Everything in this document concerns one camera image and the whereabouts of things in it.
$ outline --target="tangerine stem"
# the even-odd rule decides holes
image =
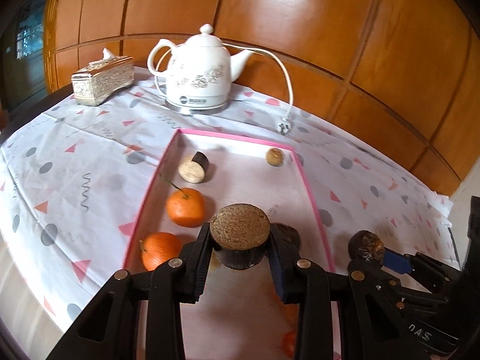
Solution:
[[[185,198],[188,199],[188,195],[185,193],[185,191],[182,188],[177,187],[174,183],[172,183],[168,178],[164,177],[164,175],[161,173],[160,173],[160,177],[164,179],[167,183],[169,183],[173,188],[176,188],[177,190],[182,191],[183,194],[185,195]]]

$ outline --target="table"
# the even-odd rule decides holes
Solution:
[[[361,229],[397,252],[421,251],[459,268],[448,198],[316,116],[295,108],[293,130],[283,137],[275,125],[286,104],[239,85],[219,114],[175,114],[160,106],[153,78],[140,68],[133,87],[99,107],[77,105],[69,88],[62,90],[64,100],[2,133],[0,230],[28,286],[64,331],[122,267],[146,189],[179,127],[293,146],[327,232],[332,258],[325,268],[346,272],[348,240]]]

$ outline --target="kettle lid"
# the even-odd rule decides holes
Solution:
[[[213,27],[210,24],[204,24],[200,27],[200,33],[188,38],[185,44],[197,47],[222,47],[222,41],[212,35]]]

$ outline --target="tissue box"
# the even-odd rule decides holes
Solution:
[[[134,59],[110,56],[90,62],[71,76],[73,94],[78,104],[96,107],[114,92],[134,82]]]

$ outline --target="screw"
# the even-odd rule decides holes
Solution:
[[[123,280],[127,276],[128,276],[128,272],[124,269],[119,269],[113,275],[113,277],[116,278],[117,280]]]
[[[172,268],[178,268],[179,266],[182,266],[183,261],[182,259],[171,259],[169,261],[169,266]]]
[[[297,261],[297,267],[298,268],[306,269],[306,268],[310,268],[310,266],[311,266],[311,262],[307,259],[300,259],[300,260]]]
[[[350,275],[355,281],[362,281],[365,278],[365,275],[362,271],[353,271]]]

